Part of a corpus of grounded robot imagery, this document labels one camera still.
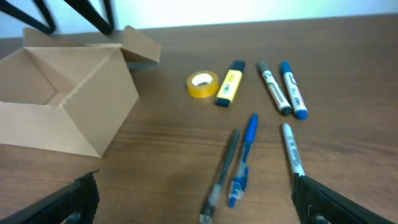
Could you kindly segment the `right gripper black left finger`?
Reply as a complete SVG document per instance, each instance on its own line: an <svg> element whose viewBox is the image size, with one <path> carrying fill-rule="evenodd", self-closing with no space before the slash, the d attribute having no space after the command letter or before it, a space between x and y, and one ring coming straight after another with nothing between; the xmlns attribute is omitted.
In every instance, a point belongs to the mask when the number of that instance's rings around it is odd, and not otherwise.
<svg viewBox="0 0 398 224"><path fill-rule="evenodd" d="M100 201L94 172L75 179L62 189L4 218L3 224L79 223L90 224Z"/></svg>

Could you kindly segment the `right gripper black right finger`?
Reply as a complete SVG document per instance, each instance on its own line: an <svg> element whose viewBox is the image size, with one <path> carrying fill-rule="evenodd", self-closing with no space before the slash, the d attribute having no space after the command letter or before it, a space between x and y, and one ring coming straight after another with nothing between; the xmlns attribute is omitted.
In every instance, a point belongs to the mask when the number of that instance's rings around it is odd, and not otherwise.
<svg viewBox="0 0 398 224"><path fill-rule="evenodd" d="M293 175L292 201L304 224L393 224L306 175Z"/></svg>

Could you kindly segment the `brown cardboard box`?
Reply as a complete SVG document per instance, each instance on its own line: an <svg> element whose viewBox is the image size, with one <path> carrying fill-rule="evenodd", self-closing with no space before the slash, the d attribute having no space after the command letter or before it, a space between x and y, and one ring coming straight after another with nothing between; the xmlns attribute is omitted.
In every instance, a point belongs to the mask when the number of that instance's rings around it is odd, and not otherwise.
<svg viewBox="0 0 398 224"><path fill-rule="evenodd" d="M1 60L1 142L101 157L139 98L128 63L159 63L160 45L131 26L101 43L23 35Z"/></svg>

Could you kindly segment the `yellow highlighter with dark cap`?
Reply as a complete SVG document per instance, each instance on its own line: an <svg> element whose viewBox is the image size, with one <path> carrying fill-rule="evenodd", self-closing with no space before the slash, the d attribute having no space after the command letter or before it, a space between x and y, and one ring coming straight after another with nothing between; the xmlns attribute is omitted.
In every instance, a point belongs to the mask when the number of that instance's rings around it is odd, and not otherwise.
<svg viewBox="0 0 398 224"><path fill-rule="evenodd" d="M216 95L215 105L228 107L233 102L245 66L246 62L242 60L235 60L232 63Z"/></svg>

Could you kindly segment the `yellow adhesive tape roll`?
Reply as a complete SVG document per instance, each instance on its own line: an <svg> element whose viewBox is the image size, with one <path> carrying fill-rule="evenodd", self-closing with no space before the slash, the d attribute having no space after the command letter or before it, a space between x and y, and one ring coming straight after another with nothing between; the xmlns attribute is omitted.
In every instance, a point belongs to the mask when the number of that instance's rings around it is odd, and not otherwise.
<svg viewBox="0 0 398 224"><path fill-rule="evenodd" d="M191 74L187 81L187 90L194 98L207 98L214 95L219 88L219 78L212 71L198 71Z"/></svg>

